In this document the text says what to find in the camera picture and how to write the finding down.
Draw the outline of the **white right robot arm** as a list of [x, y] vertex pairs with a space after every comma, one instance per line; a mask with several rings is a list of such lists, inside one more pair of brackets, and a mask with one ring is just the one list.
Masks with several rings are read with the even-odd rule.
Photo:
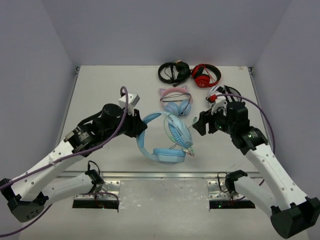
[[246, 172], [237, 170], [225, 177], [230, 194], [240, 194], [260, 208], [275, 231], [284, 239], [313, 227], [320, 215], [320, 200], [310, 198], [292, 180], [277, 160], [264, 134], [251, 126], [249, 111], [243, 102], [233, 101], [202, 111], [193, 128], [201, 136], [217, 131], [228, 134], [233, 145], [255, 166], [269, 190], [256, 184]]

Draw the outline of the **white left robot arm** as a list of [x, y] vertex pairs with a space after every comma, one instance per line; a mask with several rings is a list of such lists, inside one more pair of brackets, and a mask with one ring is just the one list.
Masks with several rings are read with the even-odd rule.
[[1, 180], [0, 191], [10, 212], [19, 222], [25, 223], [39, 216], [49, 205], [65, 198], [100, 192], [105, 182], [95, 169], [60, 183], [53, 183], [53, 180], [112, 138], [119, 135], [136, 138], [146, 129], [147, 124], [137, 109], [128, 113], [116, 104], [105, 104], [101, 111], [80, 121], [52, 152], [31, 169], [13, 179]]

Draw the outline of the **light blue gaming headphones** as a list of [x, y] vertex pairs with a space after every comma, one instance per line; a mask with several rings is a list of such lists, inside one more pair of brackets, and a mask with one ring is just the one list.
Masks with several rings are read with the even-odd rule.
[[180, 164], [187, 155], [195, 157], [190, 128], [176, 115], [157, 111], [148, 114], [143, 122], [151, 127], [137, 138], [137, 147], [149, 160], [161, 164]]

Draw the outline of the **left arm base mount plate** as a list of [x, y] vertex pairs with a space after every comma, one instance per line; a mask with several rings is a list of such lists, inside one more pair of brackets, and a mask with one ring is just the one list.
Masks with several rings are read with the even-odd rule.
[[77, 194], [73, 197], [74, 201], [117, 201], [120, 195], [121, 180], [105, 179], [100, 191]]

